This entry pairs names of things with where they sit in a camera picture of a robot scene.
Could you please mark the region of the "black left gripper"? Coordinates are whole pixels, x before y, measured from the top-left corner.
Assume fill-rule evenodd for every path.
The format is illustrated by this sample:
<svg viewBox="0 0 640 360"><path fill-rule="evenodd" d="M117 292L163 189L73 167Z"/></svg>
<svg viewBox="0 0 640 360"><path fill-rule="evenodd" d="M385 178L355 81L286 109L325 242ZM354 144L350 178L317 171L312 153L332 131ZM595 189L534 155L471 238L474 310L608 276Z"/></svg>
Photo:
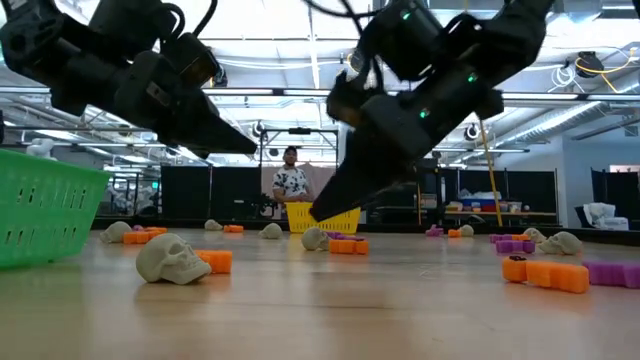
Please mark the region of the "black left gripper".
<svg viewBox="0 0 640 360"><path fill-rule="evenodd" d="M254 141L220 117L218 109L186 85L169 60L153 51L139 53L113 95L113 113L153 130L161 142L181 146L206 160L210 153L253 154Z"/></svg>

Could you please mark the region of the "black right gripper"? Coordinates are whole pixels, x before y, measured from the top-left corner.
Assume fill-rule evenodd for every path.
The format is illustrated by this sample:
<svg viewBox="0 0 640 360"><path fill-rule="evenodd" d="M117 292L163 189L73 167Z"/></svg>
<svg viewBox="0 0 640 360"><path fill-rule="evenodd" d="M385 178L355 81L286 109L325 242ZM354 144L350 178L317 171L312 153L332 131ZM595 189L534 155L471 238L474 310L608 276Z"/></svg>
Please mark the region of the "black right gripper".
<svg viewBox="0 0 640 360"><path fill-rule="evenodd" d="M376 94L358 111L345 156L312 203L318 222L356 207L413 205L412 161L424 157L470 114L493 117L504 110L503 94L472 69L434 74L416 89Z"/></svg>

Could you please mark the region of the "black partition panel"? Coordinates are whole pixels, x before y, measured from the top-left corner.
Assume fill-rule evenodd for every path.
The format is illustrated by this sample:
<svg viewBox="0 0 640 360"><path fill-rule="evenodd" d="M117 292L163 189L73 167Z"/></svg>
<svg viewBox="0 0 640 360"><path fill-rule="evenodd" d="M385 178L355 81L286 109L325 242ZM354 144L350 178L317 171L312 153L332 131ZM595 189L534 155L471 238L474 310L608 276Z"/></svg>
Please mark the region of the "black partition panel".
<svg viewBox="0 0 640 360"><path fill-rule="evenodd" d="M204 219L209 210L209 169L195 166L161 168L162 214L172 219Z"/></svg>
<svg viewBox="0 0 640 360"><path fill-rule="evenodd" d="M216 220L249 220L257 216L262 194L260 170L216 167L212 173L211 215Z"/></svg>

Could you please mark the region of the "black monitor cart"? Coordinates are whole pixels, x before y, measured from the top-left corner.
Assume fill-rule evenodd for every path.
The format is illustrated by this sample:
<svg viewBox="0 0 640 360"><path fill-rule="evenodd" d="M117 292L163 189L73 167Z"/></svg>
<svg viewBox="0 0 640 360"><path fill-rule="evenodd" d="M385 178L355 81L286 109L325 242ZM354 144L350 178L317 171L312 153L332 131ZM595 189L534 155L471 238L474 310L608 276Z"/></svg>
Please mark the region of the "black monitor cart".
<svg viewBox="0 0 640 360"><path fill-rule="evenodd" d="M407 181L413 182L413 205L409 207L366 208L368 224L438 223L442 217L442 178L434 168L418 169Z"/></svg>

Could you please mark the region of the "pink curtain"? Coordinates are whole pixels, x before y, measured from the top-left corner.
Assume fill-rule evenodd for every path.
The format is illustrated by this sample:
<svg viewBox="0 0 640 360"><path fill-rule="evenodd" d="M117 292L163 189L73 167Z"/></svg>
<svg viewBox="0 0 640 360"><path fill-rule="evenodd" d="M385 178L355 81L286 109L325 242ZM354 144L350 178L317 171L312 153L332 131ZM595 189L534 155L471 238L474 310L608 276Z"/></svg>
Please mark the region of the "pink curtain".
<svg viewBox="0 0 640 360"><path fill-rule="evenodd" d="M279 166L265 166L261 170L261 189L262 192L277 202L272 193L272 181L276 171L281 167ZM316 167L312 164L298 164L298 168L302 169L309 181L309 186L313 194L313 199L321 192L321 190L328 183L329 178L334 173L334 168ZM284 220L286 215L286 203L278 203L278 208L275 212L275 218Z"/></svg>

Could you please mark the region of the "yellow plastic basket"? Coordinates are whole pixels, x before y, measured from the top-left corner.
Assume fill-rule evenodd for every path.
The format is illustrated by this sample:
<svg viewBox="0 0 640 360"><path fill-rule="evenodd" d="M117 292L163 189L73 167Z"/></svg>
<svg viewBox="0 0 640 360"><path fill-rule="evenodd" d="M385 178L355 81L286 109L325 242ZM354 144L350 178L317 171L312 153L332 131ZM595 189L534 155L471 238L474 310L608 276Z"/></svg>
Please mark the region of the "yellow plastic basket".
<svg viewBox="0 0 640 360"><path fill-rule="evenodd" d="M289 230L292 233L304 233L307 229L318 227L328 232L340 232L353 235L357 232L361 210L354 208L321 222L315 221L309 210L310 202L289 202L286 203L286 215Z"/></svg>

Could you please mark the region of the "person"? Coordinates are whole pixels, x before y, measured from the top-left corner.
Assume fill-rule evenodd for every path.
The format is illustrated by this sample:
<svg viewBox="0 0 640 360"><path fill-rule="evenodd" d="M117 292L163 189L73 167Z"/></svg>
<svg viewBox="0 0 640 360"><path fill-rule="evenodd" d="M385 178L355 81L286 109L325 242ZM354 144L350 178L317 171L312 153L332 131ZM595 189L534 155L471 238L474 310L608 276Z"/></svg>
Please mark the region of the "person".
<svg viewBox="0 0 640 360"><path fill-rule="evenodd" d="M313 194L305 172L296 166L297 149L289 146L283 154L284 164L276 171L272 193L278 203L311 202Z"/></svg>

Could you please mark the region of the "wide black partition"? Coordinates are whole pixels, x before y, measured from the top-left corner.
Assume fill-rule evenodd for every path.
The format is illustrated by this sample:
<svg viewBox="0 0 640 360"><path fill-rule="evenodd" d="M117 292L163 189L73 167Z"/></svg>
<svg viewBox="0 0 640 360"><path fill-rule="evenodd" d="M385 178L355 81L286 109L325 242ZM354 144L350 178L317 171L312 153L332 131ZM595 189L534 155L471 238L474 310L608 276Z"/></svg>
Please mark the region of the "wide black partition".
<svg viewBox="0 0 640 360"><path fill-rule="evenodd" d="M556 212L554 171L495 170L493 174L500 202L519 203L522 209L528 206L531 212ZM494 199L488 171L443 169L441 177L444 180L445 203L459 202L461 198ZM495 205L483 207L495 209Z"/></svg>

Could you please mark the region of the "wooden workbench with bins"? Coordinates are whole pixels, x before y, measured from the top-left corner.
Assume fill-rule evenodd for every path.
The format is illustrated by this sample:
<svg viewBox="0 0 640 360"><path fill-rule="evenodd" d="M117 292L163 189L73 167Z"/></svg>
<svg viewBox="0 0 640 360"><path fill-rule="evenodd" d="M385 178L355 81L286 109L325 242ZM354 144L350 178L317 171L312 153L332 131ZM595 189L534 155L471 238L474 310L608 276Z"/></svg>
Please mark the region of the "wooden workbench with bins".
<svg viewBox="0 0 640 360"><path fill-rule="evenodd" d="M502 212L500 216L503 225L515 226L516 224L525 223L559 224L558 215L553 212ZM443 218L446 220L454 220L458 223L463 220L470 219L481 219L485 222L498 222L498 214L496 212L445 211Z"/></svg>

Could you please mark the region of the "white robot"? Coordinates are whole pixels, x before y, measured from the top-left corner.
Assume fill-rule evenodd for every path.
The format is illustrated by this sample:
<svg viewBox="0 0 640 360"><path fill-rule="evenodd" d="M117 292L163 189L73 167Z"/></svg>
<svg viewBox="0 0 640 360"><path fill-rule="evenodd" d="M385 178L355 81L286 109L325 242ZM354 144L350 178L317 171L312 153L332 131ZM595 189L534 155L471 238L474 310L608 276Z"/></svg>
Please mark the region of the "white robot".
<svg viewBox="0 0 640 360"><path fill-rule="evenodd" d="M30 156L56 161L56 158L52 156L54 146L55 142L52 139L34 138L31 144L26 147L25 153Z"/></svg>

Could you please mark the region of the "green plastic basket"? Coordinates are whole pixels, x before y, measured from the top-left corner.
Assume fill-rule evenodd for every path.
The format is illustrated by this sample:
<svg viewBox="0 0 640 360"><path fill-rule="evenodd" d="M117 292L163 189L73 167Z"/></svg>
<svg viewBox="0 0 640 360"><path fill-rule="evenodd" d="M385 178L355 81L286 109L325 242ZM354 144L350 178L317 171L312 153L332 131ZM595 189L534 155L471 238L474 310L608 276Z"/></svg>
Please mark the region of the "green plastic basket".
<svg viewBox="0 0 640 360"><path fill-rule="evenodd" d="M0 150L0 269L80 254L109 179L101 170Z"/></svg>

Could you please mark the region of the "white bagged bundle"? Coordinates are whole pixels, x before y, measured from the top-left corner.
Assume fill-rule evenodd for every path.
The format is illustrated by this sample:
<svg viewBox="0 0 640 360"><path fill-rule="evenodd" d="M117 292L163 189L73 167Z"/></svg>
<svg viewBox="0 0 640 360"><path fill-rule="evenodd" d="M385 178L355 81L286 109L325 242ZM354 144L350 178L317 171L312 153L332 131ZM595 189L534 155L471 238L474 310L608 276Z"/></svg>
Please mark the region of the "white bagged bundle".
<svg viewBox="0 0 640 360"><path fill-rule="evenodd" d="M587 223L597 229L612 231L629 230L628 219L616 215L615 205L594 202L584 204L582 209Z"/></svg>

